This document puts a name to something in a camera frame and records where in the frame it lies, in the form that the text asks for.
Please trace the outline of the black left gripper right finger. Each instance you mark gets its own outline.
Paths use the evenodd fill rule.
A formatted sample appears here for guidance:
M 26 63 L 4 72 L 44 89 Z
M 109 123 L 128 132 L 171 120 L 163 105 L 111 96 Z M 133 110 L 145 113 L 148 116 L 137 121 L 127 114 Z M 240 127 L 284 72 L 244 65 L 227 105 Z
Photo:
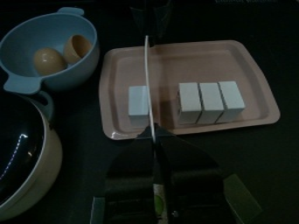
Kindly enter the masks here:
M 211 155 L 155 128 L 169 224 L 251 224 L 261 207 L 237 175 L 221 175 Z

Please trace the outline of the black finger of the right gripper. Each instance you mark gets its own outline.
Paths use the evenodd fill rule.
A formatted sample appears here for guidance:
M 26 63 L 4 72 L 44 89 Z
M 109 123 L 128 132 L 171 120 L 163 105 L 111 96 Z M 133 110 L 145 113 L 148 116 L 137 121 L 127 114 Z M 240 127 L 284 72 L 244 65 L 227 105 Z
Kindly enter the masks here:
M 163 38 L 172 15 L 172 0 L 156 0 L 153 6 L 153 42 Z
M 148 34 L 151 30 L 151 19 L 149 19 L 149 11 L 147 8 L 139 9 L 131 7 L 131 12 L 133 15 L 135 23 L 139 31 L 143 34 Z

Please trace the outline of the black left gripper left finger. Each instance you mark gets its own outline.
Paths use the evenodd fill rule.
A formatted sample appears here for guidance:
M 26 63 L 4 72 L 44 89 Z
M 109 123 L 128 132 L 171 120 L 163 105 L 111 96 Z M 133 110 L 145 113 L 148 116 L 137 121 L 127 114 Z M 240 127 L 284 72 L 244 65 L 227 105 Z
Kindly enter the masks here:
M 107 171 L 105 194 L 95 197 L 91 224 L 156 224 L 151 128 L 121 150 Z

